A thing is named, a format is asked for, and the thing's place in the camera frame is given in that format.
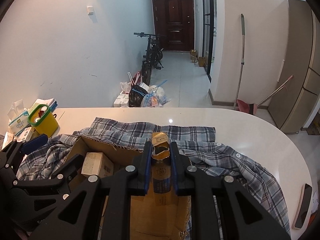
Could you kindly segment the white tissue pack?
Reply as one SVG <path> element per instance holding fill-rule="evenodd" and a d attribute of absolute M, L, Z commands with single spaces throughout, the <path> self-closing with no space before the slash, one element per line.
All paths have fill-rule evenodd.
<path fill-rule="evenodd" d="M 26 127 L 29 126 L 28 110 L 24 107 L 23 100 L 13 102 L 9 112 L 9 132 L 14 136 L 19 135 Z"/>

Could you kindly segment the open cardboard box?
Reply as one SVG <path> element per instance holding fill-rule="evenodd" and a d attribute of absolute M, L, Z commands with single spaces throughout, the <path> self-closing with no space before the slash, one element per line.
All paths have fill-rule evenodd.
<path fill-rule="evenodd" d="M 132 164 L 134 157 L 144 151 L 108 144 L 81 136 L 72 147 L 68 158 L 88 152 L 103 152 L 116 166 L 113 175 Z M 185 239 L 190 215 L 190 197 L 178 197 L 177 205 L 156 206 L 150 169 L 149 188 L 144 196 L 131 198 L 129 239 Z"/>

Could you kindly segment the black smartphone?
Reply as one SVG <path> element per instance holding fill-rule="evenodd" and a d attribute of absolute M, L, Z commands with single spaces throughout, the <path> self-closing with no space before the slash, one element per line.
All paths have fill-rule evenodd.
<path fill-rule="evenodd" d="M 304 184 L 302 187 L 296 216 L 292 225 L 293 229 L 301 229 L 303 227 L 308 214 L 311 197 L 312 186 L 310 186 L 309 184 Z"/>

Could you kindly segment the black bicycle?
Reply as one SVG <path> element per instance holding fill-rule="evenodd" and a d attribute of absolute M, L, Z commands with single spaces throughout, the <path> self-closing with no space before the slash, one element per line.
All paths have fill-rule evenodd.
<path fill-rule="evenodd" d="M 161 63 L 163 58 L 163 48 L 160 46 L 160 38 L 164 37 L 164 35 L 147 34 L 144 32 L 133 34 L 140 38 L 148 38 L 148 45 L 146 54 L 143 55 L 140 74 L 142 76 L 142 81 L 149 86 L 151 82 L 152 70 L 161 70 L 163 68 Z"/>

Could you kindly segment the gold blue small box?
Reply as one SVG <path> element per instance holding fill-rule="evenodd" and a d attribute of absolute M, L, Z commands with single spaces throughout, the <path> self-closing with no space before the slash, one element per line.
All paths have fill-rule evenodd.
<path fill-rule="evenodd" d="M 151 175 L 156 206 L 177 205 L 171 179 L 169 137 L 164 132 L 152 134 Z"/>

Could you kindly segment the yellow bin green rim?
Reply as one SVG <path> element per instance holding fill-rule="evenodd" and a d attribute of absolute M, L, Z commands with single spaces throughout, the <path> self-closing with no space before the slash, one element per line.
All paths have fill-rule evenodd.
<path fill-rule="evenodd" d="M 59 127 L 55 115 L 45 104 L 36 106 L 28 116 L 28 123 L 39 135 L 45 134 L 47 137 L 51 137 Z"/>

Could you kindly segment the white printed carton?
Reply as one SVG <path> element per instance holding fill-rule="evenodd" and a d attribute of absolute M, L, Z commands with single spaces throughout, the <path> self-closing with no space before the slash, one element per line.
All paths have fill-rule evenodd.
<path fill-rule="evenodd" d="M 114 172 L 114 164 L 103 152 L 88 152 L 86 153 L 84 163 L 81 169 L 81 174 L 85 177 L 91 175 L 99 176 L 100 178 L 112 176 Z"/>

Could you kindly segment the white blue flat box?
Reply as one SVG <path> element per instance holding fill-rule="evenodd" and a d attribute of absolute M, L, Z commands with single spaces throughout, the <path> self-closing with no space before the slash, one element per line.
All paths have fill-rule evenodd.
<path fill-rule="evenodd" d="M 17 142 L 29 141 L 34 131 L 35 129 L 33 127 L 27 127 L 19 135 L 15 136 L 15 139 Z"/>

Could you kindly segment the blue plaid shirt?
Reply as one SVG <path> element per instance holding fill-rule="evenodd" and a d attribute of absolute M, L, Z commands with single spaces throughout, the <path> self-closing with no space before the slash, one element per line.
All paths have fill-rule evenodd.
<path fill-rule="evenodd" d="M 176 142 L 179 152 L 209 176 L 230 175 L 290 232 L 290 221 L 283 192 L 276 178 L 251 158 L 230 146 L 215 141 L 215 128 L 205 126 L 159 126 L 149 122 L 125 123 L 95 118 L 90 127 L 72 135 L 60 134 L 22 161 L 17 171 L 19 180 L 49 179 L 67 160 L 79 136 L 101 140 L 108 144 L 142 151 L 155 132 L 164 132 L 170 142 Z"/>

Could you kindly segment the black framed glass door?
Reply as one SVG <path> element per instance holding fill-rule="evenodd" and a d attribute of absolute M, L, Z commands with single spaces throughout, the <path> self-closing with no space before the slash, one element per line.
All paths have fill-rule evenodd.
<path fill-rule="evenodd" d="M 209 81 L 212 81 L 211 69 L 215 57 L 216 38 L 216 0 L 202 0 L 203 5 L 203 44 L 202 57 L 204 70 Z"/>

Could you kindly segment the clear blue-tied garbage bag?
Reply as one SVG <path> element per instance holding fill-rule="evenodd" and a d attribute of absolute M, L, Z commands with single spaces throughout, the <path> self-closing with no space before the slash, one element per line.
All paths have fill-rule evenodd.
<path fill-rule="evenodd" d="M 165 104 L 171 101 L 171 98 L 167 97 L 163 85 L 167 82 L 164 80 L 159 85 L 152 85 L 148 89 L 148 93 L 141 101 L 141 107 L 163 107 Z"/>

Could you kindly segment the black garbage bag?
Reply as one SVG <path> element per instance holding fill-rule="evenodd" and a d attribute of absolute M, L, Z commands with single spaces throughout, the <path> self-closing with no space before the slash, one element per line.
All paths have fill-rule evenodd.
<path fill-rule="evenodd" d="M 129 107 L 140 107 L 147 91 L 139 85 L 133 85 L 129 92 Z"/>

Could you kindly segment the white wall switch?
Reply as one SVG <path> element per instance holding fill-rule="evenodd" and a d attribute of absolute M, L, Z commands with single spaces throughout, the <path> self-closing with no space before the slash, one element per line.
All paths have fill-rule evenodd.
<path fill-rule="evenodd" d="M 87 6 L 87 14 L 93 15 L 94 14 L 94 8 L 92 6 Z"/>

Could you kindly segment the beige refrigerator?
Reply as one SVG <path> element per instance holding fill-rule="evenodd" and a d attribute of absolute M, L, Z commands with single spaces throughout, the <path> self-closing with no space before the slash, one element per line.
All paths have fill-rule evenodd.
<path fill-rule="evenodd" d="M 296 133 L 319 99 L 319 20 L 306 1 L 288 0 L 289 35 L 279 84 L 268 106 L 276 126 Z"/>

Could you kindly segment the dark brown entrance door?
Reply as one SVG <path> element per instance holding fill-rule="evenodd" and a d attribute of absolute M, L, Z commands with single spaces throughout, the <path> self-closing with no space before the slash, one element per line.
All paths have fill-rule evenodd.
<path fill-rule="evenodd" d="M 194 0 L 152 0 L 155 34 L 164 51 L 194 48 Z"/>

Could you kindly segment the cardboard boxes on floor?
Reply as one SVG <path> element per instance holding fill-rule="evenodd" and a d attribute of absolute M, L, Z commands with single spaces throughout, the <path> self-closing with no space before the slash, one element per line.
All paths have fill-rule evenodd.
<path fill-rule="evenodd" d="M 198 56 L 196 50 L 190 51 L 190 60 L 192 61 L 193 64 L 198 63 L 200 67 L 204 67 L 206 63 L 206 59 L 204 57 Z"/>

